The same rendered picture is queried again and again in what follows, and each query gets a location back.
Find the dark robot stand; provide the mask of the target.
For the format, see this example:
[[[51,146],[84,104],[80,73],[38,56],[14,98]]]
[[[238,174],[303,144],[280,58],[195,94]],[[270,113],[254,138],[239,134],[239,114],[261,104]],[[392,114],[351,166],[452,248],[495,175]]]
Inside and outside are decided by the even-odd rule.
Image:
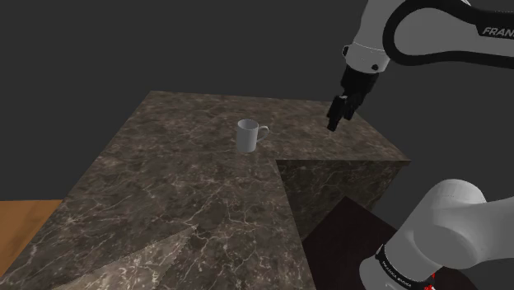
[[[316,290],[365,290],[362,260],[396,230],[345,197],[302,242]]]

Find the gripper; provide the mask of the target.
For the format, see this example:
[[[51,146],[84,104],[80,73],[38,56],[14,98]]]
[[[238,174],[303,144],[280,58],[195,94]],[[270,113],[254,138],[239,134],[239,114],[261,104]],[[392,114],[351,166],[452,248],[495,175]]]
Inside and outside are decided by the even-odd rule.
[[[327,118],[327,129],[334,132],[339,121],[344,117],[351,120],[354,113],[362,105],[364,98],[376,84],[378,73],[360,72],[347,65],[344,69],[340,85],[344,96],[336,96],[331,103]]]

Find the white mug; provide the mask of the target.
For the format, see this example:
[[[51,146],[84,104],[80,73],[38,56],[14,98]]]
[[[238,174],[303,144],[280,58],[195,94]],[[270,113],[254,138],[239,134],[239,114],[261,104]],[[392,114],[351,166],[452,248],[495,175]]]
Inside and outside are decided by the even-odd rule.
[[[238,152],[253,152],[258,142],[269,135],[269,127],[259,125],[252,119],[241,119],[237,123],[236,149]]]

